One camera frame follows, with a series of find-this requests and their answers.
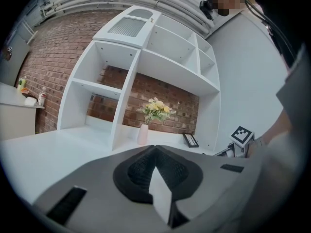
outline pink vase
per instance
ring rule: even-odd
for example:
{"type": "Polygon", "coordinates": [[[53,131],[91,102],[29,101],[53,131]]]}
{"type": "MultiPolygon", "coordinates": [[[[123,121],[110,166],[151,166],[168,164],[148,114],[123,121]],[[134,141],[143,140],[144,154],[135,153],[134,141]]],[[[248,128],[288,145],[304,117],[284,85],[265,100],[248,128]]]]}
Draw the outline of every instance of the pink vase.
{"type": "Polygon", "coordinates": [[[148,124],[142,124],[137,136],[137,143],[139,145],[145,145],[147,143],[148,136],[148,124]]]}

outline black frame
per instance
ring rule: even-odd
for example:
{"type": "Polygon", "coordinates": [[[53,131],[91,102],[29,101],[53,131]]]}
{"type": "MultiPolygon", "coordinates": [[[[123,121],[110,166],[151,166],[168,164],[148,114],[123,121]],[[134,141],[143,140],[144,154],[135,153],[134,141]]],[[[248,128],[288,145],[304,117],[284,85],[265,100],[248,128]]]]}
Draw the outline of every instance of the black frame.
{"type": "Polygon", "coordinates": [[[189,148],[198,148],[199,147],[199,144],[197,143],[197,141],[195,140],[194,136],[192,134],[189,134],[189,133],[183,133],[183,136],[184,136],[184,139],[186,140],[187,142],[187,145],[189,148]],[[194,142],[196,145],[191,145],[191,143],[189,142],[188,138],[186,137],[186,135],[191,135],[191,137],[193,138],[194,142]]]}

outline white wall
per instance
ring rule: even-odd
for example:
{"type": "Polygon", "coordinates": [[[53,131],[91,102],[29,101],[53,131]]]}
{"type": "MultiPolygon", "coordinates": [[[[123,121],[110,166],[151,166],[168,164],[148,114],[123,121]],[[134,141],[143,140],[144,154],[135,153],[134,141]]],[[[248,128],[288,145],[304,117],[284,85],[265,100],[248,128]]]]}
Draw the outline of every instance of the white wall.
{"type": "Polygon", "coordinates": [[[265,133],[282,106],[276,92],[287,76],[285,64],[264,25],[237,15],[207,41],[213,46],[220,78],[221,114],[216,151],[230,143],[238,126],[265,133]]]}

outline white table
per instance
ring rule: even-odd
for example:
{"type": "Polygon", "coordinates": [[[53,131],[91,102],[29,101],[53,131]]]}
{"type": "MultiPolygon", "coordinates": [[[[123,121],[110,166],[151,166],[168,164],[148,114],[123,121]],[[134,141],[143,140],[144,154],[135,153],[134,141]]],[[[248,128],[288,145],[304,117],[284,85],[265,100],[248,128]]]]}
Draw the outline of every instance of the white table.
{"type": "Polygon", "coordinates": [[[35,134],[36,109],[25,105],[26,98],[13,86],[0,83],[0,140],[35,134]]]}

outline headphones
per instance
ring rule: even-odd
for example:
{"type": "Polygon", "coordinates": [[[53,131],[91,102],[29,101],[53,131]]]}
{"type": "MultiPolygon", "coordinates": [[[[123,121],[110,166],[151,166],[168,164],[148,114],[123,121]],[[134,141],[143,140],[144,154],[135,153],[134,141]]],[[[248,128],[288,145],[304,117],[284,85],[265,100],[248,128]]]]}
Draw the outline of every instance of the headphones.
{"type": "MultiPolygon", "coordinates": [[[[287,46],[293,60],[296,58],[296,53],[290,44],[289,40],[285,36],[285,34],[281,31],[281,29],[271,20],[269,17],[267,17],[265,14],[263,14],[259,9],[257,9],[249,0],[244,0],[245,5],[248,8],[248,10],[257,18],[259,18],[261,21],[263,21],[267,26],[269,26],[275,33],[279,35],[279,37],[282,39],[282,41],[287,46]]],[[[201,1],[200,2],[200,10],[204,13],[204,15],[210,19],[213,20],[213,17],[211,16],[213,9],[217,9],[216,5],[212,3],[212,0],[207,1],[201,1]]],[[[229,9],[217,9],[217,13],[221,16],[227,16],[229,14],[229,9]]]]}

